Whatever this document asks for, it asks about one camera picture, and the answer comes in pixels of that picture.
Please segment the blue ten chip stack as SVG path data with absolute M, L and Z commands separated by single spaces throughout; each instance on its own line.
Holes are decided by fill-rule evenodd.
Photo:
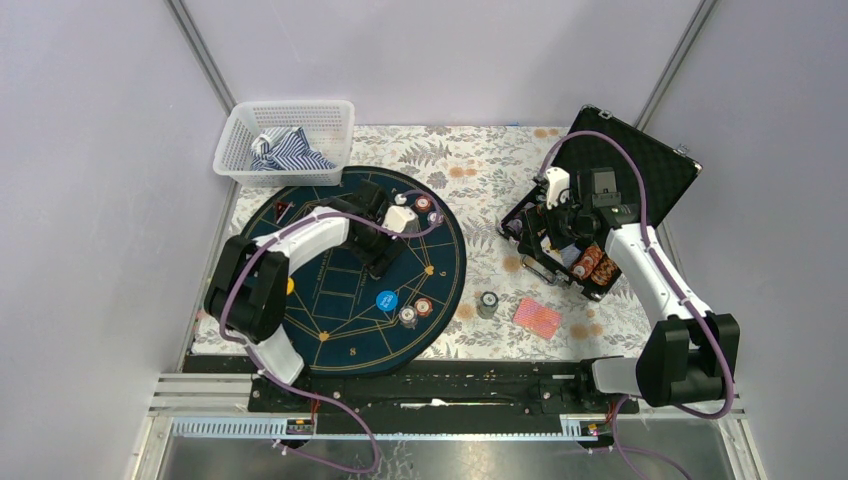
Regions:
M 404 306 L 398 312 L 398 321 L 406 329 L 415 329 L 419 321 L 418 310 L 411 305 Z

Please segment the red white chip stack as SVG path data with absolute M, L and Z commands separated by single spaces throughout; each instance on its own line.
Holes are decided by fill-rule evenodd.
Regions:
M 414 302 L 416 315 L 420 317 L 428 317 L 433 311 L 433 304 L 430 299 L 422 297 Z

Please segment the blue yellow fifty chip stack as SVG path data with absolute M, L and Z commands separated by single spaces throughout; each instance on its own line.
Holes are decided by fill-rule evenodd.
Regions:
M 496 293 L 485 291 L 480 294 L 477 302 L 477 314 L 483 319 L 492 319 L 499 307 L 499 297 Z

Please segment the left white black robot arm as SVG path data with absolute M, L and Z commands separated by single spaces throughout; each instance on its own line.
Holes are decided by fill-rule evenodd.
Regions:
M 361 263 L 381 273 L 394 247 L 416 236 L 418 216 L 407 196 L 386 197 L 365 181 L 359 190 L 321 200 L 302 218 L 251 239 L 229 238 L 215 267 L 204 310 L 221 337 L 244 348 L 261 374 L 275 381 L 272 398 L 288 411 L 309 401 L 306 369 L 282 324 L 293 275 L 319 255 L 347 246 Z

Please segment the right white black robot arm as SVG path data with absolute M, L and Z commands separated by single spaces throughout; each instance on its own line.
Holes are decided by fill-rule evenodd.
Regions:
M 735 399 L 739 324 L 702 301 L 671 265 L 647 221 L 646 193 L 623 203 L 611 168 L 572 177 L 546 167 L 535 183 L 526 204 L 502 223 L 520 252 L 540 264 L 542 277 L 578 287 L 590 299 L 625 276 L 651 324 L 637 357 L 582 364 L 584 377 L 573 386 L 577 405 L 597 412 L 619 394 L 701 418 L 727 415 Z

